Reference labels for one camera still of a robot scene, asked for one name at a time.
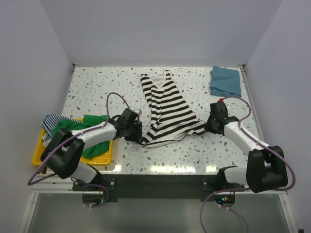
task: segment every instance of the striped cloth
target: striped cloth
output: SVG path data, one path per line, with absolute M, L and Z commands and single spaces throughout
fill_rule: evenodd
M 169 70 L 152 78 L 141 74 L 140 82 L 151 110 L 151 127 L 143 137 L 146 147 L 158 147 L 180 141 L 186 135 L 206 132 L 205 123 L 187 105 Z
M 43 141 L 44 147 L 47 147 L 47 145 L 50 143 L 50 141 L 52 139 L 52 131 L 61 120 L 72 120 L 75 122 L 79 122 L 79 121 L 72 119 L 70 117 L 58 115 L 55 113 L 47 115 L 44 118 L 43 122 L 41 123 L 42 128 L 46 131 L 46 133 L 42 136 L 42 141 Z

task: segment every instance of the terrazzo table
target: terrazzo table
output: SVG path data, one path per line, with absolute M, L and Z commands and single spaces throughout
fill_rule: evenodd
M 211 67 L 165 67 L 172 71 L 176 82 L 190 108 L 199 119 L 207 121 L 209 104 L 219 97 L 209 94 Z M 240 72 L 242 98 L 249 101 Z M 76 67 L 68 92 L 63 115 L 83 118 L 84 115 L 105 115 L 109 92 L 124 96 L 132 109 L 140 108 L 143 134 L 150 128 L 151 112 L 145 100 L 139 76 L 161 73 L 159 67 Z M 236 99 L 225 100 L 230 116 L 242 118 L 248 113 L 244 103 Z M 110 116 L 123 112 L 125 104 L 117 96 L 109 98 Z M 258 136 L 253 115 L 244 126 Z M 114 141 L 112 162 L 97 166 L 103 174 L 217 174 L 225 166 L 246 166 L 247 157 L 228 138 L 205 133 L 203 136 L 186 136 L 182 141 L 148 149 L 123 138 Z

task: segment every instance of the yellow tray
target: yellow tray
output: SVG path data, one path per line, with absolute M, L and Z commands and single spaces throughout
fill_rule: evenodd
M 42 136 L 45 133 L 46 133 L 45 130 L 42 129 L 41 133 L 40 133 L 39 140 L 37 142 L 37 146 L 35 148 L 35 154 L 33 156 L 33 165 L 38 166 L 42 163 L 40 160 L 40 157 L 41 157 L 43 151 L 45 150 L 45 148 L 43 147 Z M 92 159 L 86 159 L 86 158 L 81 156 L 80 162 L 85 163 L 85 164 L 90 164 L 92 166 L 104 166 L 104 165 L 110 164 L 111 156 L 112 156 L 112 145 L 113 145 L 113 141 L 110 141 L 109 150 L 107 152 L 105 152 L 104 154 L 96 156 Z

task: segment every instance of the black mounting bracket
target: black mounting bracket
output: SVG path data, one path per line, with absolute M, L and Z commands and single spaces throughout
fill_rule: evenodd
M 213 134 L 225 135 L 225 125 L 239 121 L 235 116 L 228 115 L 228 109 L 224 102 L 211 103 L 210 115 L 204 129 Z
M 109 191 L 109 202 L 131 199 L 199 199 L 203 201 L 216 191 L 217 175 L 115 175 L 102 174 L 101 180 Z M 244 187 L 230 184 L 232 187 Z M 74 183 L 73 191 L 101 191 Z
M 116 129 L 116 138 L 124 137 L 129 142 L 142 142 L 142 122 L 135 111 L 126 108 L 121 116 L 115 121 L 109 120 Z

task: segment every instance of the white wall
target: white wall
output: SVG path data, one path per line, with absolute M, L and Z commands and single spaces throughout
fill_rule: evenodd
M 296 172 L 289 197 L 306 232 L 311 232 L 310 9 L 310 0 L 284 0 L 246 66 L 265 140 L 283 148 Z
M 282 0 L 40 0 L 72 63 L 246 64 Z
M 71 64 L 37 0 L 0 1 L 0 228 L 17 232 L 40 122 L 60 112 Z

